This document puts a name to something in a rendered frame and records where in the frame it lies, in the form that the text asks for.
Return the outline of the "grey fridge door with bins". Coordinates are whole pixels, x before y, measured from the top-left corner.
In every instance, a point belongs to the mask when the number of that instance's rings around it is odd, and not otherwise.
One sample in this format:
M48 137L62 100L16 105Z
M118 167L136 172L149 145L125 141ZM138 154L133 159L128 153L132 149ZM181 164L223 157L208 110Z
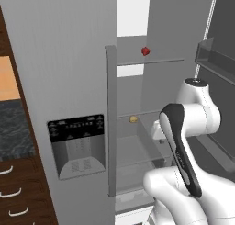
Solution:
M213 50L235 59L235 0L216 0L206 39L210 38ZM212 144L207 148L226 171L235 173L235 85L202 66L198 77L208 82L221 113L219 130L206 137Z

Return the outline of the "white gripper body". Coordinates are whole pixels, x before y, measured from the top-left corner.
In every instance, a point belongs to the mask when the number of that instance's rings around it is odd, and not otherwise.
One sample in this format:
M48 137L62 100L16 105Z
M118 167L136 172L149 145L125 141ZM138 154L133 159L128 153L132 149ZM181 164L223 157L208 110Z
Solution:
M160 121L155 120L151 128L151 136L154 140L165 140L166 137L162 131Z

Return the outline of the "clear fridge drawer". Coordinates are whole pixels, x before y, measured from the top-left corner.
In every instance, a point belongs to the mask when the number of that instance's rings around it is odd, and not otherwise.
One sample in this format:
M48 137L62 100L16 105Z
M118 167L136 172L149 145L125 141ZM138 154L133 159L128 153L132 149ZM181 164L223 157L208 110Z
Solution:
M172 154L166 141L155 141L139 120L117 121L117 167L152 163L155 167L170 166Z

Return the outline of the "grey fridge door with dispenser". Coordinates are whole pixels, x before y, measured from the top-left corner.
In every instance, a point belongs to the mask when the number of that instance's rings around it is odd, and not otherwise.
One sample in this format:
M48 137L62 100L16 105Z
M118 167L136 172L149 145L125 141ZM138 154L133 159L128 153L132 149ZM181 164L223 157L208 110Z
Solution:
M115 225L108 172L60 180L51 120L107 113L118 0L0 0L59 225Z

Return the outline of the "grey fridge door bin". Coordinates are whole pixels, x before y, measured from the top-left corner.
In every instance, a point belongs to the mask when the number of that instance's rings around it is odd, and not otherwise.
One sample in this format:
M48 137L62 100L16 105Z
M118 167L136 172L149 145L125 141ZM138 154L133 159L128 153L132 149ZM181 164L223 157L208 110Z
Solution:
M235 59L213 50L213 40L210 38L198 43L195 63L235 85Z

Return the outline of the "dark wooden drawer cabinet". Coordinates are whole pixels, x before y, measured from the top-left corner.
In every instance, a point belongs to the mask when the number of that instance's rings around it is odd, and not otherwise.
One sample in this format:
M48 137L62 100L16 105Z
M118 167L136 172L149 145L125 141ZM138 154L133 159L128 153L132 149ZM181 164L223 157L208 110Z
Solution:
M59 225L39 155L28 106L0 7L0 225ZM11 218L8 211L27 214Z

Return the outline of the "grey fridge body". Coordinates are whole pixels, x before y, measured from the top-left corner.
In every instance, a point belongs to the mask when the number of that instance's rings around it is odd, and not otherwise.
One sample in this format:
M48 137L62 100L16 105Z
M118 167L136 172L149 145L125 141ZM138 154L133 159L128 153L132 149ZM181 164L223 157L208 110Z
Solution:
M137 0L119 1L129 10ZM183 80L196 72L196 47L205 34L212 0L148 1L148 24L144 30L140 29L140 14L128 12L124 15L127 24L117 30L117 63L185 60L119 66L118 115L162 109L176 99ZM147 56L141 53L144 47L150 49ZM136 117L151 136L151 128L159 112ZM164 167L155 167L152 163L117 167L115 225L141 225L148 220L154 199L143 189L143 176L150 170Z

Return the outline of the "glass fridge shelf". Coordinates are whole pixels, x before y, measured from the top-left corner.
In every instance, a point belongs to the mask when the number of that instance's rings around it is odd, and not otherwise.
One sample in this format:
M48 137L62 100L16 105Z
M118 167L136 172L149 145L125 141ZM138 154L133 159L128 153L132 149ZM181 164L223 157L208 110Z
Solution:
M139 115L146 115L146 114L150 114L150 113L157 113L160 112L161 109L154 109L154 110L150 110L150 111L141 111L141 112L136 112L136 113L130 113L130 114L124 114L124 115L117 115L117 118L129 118L132 116L139 116Z
M184 58L177 59L166 59L166 60L154 60L154 61L142 61L142 62L122 62L118 63L117 66L129 66L129 65L139 65L139 64L152 64L152 63L162 63L162 62L181 62Z

